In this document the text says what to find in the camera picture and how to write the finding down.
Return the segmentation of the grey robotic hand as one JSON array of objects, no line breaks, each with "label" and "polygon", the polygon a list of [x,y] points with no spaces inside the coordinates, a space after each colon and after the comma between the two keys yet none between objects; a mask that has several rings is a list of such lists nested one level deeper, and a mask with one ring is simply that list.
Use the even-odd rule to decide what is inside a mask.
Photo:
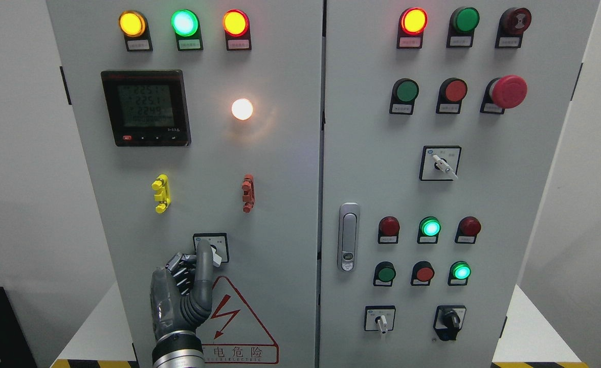
[{"label": "grey robotic hand", "polygon": [[[178,287],[174,275],[189,269],[194,277],[193,286],[186,295]],[[213,251],[207,240],[196,247],[195,255],[176,253],[165,268],[157,268],[151,275],[151,319],[157,341],[175,331],[191,331],[202,325],[212,310]]]}]

